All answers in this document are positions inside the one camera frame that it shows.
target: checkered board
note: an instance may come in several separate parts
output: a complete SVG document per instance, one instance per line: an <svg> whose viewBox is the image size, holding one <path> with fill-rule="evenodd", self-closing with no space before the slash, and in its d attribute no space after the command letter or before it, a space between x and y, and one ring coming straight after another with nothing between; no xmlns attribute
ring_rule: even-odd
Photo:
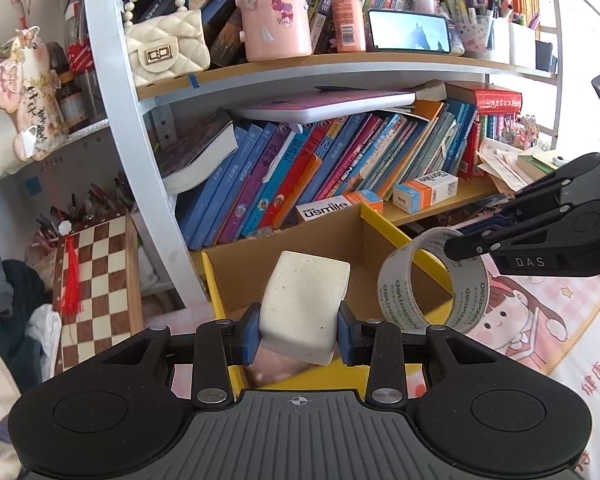
<svg viewBox="0 0 600 480"><path fill-rule="evenodd" d="M55 374L81 363L142 330L138 248L129 216L112 214L74 229L82 311L61 311L68 270L66 239L60 238L54 273L54 309L62 317Z"/></svg>

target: smartphone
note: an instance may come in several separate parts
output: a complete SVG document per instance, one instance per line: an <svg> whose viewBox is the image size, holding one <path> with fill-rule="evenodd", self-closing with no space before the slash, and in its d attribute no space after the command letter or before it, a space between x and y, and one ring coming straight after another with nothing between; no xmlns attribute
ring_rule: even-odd
<svg viewBox="0 0 600 480"><path fill-rule="evenodd" d="M369 45L373 50L450 54L446 18L408 10L369 9Z"/></svg>

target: white handbag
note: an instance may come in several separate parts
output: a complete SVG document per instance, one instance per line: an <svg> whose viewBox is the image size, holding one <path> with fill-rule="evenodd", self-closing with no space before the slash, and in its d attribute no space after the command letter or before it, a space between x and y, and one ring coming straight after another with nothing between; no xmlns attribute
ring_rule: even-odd
<svg viewBox="0 0 600 480"><path fill-rule="evenodd" d="M200 11L187 10L184 0L176 6L173 14L133 24L134 1L125 4L126 52L136 88L203 72L211 63Z"/></svg>

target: red tassel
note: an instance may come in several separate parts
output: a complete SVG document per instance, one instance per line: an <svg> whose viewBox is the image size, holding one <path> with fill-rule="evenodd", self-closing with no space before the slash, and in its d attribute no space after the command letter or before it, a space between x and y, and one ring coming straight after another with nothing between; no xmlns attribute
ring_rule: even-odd
<svg viewBox="0 0 600 480"><path fill-rule="evenodd" d="M60 313L64 316L75 316L82 312L82 301L80 300L78 255L75 253L74 237L68 235L66 238L66 256L69 258L69 268L66 272L64 284L64 296Z"/></svg>

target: crosshair symbol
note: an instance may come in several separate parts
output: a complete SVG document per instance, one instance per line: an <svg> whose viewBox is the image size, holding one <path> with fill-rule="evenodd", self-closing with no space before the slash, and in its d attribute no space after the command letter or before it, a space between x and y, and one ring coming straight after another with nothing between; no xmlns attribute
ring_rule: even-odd
<svg viewBox="0 0 600 480"><path fill-rule="evenodd" d="M306 397L297 396L291 399L289 402L293 403L296 406L304 406L306 403L311 401Z"/></svg>

